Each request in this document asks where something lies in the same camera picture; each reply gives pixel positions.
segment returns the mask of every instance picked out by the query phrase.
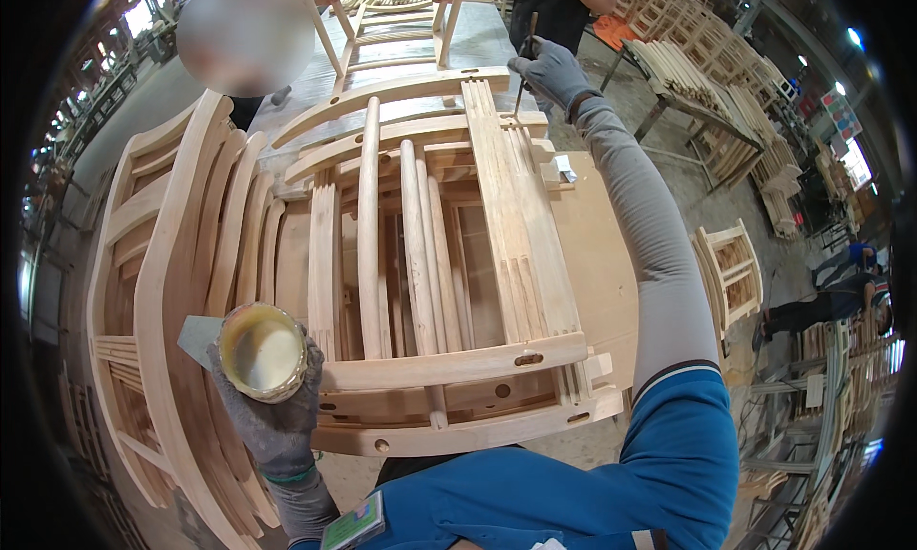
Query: poster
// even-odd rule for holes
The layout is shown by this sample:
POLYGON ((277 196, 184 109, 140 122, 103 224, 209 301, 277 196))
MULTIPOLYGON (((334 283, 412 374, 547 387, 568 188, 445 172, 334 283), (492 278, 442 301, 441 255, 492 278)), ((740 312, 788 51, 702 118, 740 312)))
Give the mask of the poster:
POLYGON ((831 115, 831 120, 834 121, 834 126, 837 127, 837 132, 844 141, 850 140, 863 131, 863 126, 859 124, 854 109, 850 107, 846 97, 838 93, 836 89, 831 89, 823 96, 821 104, 831 115))

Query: glue container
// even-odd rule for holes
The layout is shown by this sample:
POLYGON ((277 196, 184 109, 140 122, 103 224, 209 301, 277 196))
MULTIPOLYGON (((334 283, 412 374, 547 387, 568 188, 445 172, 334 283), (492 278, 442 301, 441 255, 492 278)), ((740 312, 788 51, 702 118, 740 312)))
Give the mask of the glue container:
POLYGON ((303 337, 280 308, 262 303, 236 307, 223 319, 216 346, 226 378, 252 399, 282 402, 303 384, 303 337))

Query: glue residue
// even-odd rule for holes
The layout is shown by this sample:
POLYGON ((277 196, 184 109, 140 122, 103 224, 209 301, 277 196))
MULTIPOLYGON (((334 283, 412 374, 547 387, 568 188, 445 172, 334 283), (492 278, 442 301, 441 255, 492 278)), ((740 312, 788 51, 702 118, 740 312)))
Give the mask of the glue residue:
POLYGON ((235 372, 243 383, 259 391, 286 382, 302 354, 298 334, 274 320, 260 321, 235 344, 235 372))

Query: mortise hole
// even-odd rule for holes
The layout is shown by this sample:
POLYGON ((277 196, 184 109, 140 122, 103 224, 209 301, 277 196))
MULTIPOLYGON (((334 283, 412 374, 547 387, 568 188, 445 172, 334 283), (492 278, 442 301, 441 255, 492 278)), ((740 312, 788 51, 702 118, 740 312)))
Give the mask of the mortise hole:
POLYGON ((567 424, 585 423, 586 421, 589 421, 589 414, 587 412, 581 412, 580 414, 575 414, 568 418, 567 424))
POLYGON ((544 361, 544 356, 540 353, 531 352, 527 355, 520 355, 513 361, 517 367, 526 367, 528 365, 537 365, 544 361))

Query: ceiling light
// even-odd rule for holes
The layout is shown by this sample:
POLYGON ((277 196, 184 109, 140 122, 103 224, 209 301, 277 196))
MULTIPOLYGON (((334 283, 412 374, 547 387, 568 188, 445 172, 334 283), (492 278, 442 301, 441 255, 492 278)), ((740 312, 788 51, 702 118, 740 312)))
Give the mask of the ceiling light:
POLYGON ((847 28, 847 37, 850 38, 851 42, 855 44, 860 49, 863 49, 863 40, 860 39, 859 33, 856 32, 856 29, 847 28))

